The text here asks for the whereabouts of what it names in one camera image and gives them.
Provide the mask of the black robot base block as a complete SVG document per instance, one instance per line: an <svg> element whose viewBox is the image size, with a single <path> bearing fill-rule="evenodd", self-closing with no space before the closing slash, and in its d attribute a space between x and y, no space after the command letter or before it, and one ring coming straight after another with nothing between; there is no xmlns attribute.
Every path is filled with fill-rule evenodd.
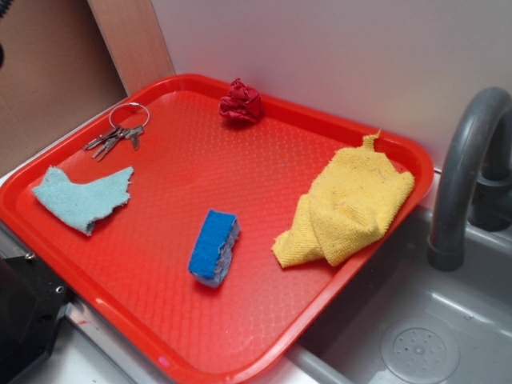
<svg viewBox="0 0 512 384"><path fill-rule="evenodd" d="M15 383L52 355L70 300L40 258L1 260L1 382Z"/></svg>

